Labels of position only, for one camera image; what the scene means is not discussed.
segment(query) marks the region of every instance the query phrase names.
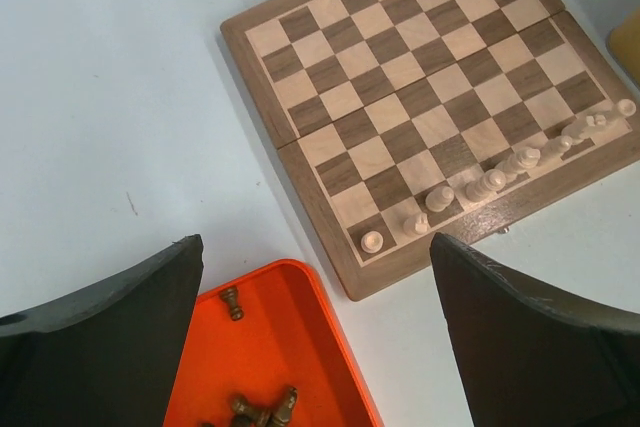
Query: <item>wooden chessboard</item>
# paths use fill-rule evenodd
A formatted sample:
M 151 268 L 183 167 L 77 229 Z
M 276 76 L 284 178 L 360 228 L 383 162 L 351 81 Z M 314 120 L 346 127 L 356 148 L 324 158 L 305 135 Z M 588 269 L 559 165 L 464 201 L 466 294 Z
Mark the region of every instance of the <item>wooden chessboard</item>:
M 630 93 L 559 0 L 271 0 L 222 30 L 352 299 L 429 265 L 435 231 L 474 242 L 638 158 L 636 119 L 480 203 L 462 187 L 515 149 Z M 456 199 L 427 211 L 450 185 Z M 430 232 L 404 220 L 427 212 Z M 362 235 L 384 238 L 365 253 Z

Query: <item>orange plastic box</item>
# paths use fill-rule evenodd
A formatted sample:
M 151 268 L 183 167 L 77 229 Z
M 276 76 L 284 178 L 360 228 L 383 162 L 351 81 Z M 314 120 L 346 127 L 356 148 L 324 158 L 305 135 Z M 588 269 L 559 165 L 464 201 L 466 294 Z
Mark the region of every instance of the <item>orange plastic box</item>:
M 244 318 L 218 293 L 235 285 Z M 298 389 L 291 427 L 382 427 L 316 273 L 280 260 L 198 297 L 165 426 L 227 427 L 229 399 L 274 406 Z

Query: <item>white surface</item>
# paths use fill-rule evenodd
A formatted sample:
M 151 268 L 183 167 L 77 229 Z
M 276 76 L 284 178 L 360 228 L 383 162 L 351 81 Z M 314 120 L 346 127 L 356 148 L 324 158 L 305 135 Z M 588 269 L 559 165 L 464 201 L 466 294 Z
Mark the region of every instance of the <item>white surface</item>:
M 0 0 L 0 316 L 201 233 L 202 290 L 319 268 L 388 426 L 471 425 L 431 271 L 348 301 L 247 108 L 218 25 L 257 1 Z M 566 1 L 600 45 L 637 2 Z M 639 189 L 635 165 L 477 247 L 640 312 Z

